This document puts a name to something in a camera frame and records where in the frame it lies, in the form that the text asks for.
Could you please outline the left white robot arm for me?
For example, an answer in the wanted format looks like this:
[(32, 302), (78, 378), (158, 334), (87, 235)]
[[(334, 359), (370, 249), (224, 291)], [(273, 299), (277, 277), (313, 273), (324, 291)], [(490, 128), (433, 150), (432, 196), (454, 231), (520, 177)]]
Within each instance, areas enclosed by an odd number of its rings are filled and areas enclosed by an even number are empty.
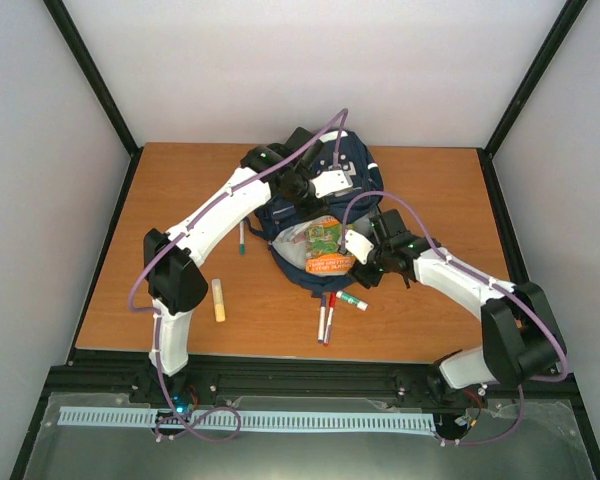
[(159, 371), (152, 388), (164, 401), (177, 402), (188, 390), (188, 378), (180, 371), (188, 363), (189, 326), (208, 292), (200, 267), (244, 217), (273, 197), (285, 174), (296, 173), (291, 163), (326, 133), (326, 129), (316, 134), (296, 129), (284, 145), (287, 156), (270, 146), (251, 149), (198, 210), (164, 233), (152, 229), (145, 235), (141, 278), (148, 283), (152, 305), (147, 310), (154, 318), (149, 358)]

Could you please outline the orange Treehouse paperback book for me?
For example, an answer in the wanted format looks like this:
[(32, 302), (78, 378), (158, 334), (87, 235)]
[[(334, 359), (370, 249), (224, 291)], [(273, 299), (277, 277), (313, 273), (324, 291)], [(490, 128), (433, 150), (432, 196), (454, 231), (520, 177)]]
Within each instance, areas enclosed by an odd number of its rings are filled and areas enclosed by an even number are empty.
[(316, 276), (345, 275), (355, 258), (340, 252), (342, 224), (332, 216), (313, 221), (305, 230), (305, 271)]

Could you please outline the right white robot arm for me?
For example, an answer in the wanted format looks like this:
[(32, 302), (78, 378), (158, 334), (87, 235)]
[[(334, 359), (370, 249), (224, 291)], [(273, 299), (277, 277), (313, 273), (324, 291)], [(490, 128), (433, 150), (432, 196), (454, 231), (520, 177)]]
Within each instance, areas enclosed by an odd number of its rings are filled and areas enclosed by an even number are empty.
[(461, 261), (431, 237), (408, 230), (397, 210), (371, 218), (371, 232), (347, 229), (342, 247), (356, 259), (355, 280), (367, 289), (386, 274), (406, 285), (430, 287), (480, 323), (481, 344), (435, 361), (427, 375), (431, 397), (442, 403), (464, 388), (497, 383), (515, 388), (526, 380), (561, 381), (566, 346), (541, 287), (491, 277)]

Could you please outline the navy blue backpack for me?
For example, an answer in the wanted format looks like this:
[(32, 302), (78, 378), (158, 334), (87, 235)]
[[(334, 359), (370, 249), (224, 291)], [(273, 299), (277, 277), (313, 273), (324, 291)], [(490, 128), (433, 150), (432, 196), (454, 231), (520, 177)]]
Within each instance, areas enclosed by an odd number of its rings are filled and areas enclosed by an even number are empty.
[[(339, 155), (337, 167), (348, 173), (354, 188), (341, 194), (322, 199), (328, 202), (329, 210), (324, 216), (332, 216), (340, 223), (347, 221), (347, 229), (353, 229), (364, 236), (371, 233), (370, 219), (379, 211), (380, 198), (369, 196), (354, 205), (349, 202), (356, 195), (368, 191), (382, 191), (384, 182), (380, 167), (370, 149), (359, 136), (351, 131), (332, 130), (320, 137), (301, 157), (299, 164), (293, 166), (303, 173), (316, 177), (323, 171), (335, 168), (332, 156)], [(260, 226), (255, 228), (246, 219), (246, 228), (254, 236), (267, 243), (274, 262), (293, 284), (307, 290), (314, 298), (338, 290), (344, 290), (355, 280), (350, 270), (340, 276), (316, 276), (305, 271), (306, 250), (305, 230), (316, 219), (299, 218), (293, 205), (281, 195), (276, 194), (264, 206), (255, 210)]]

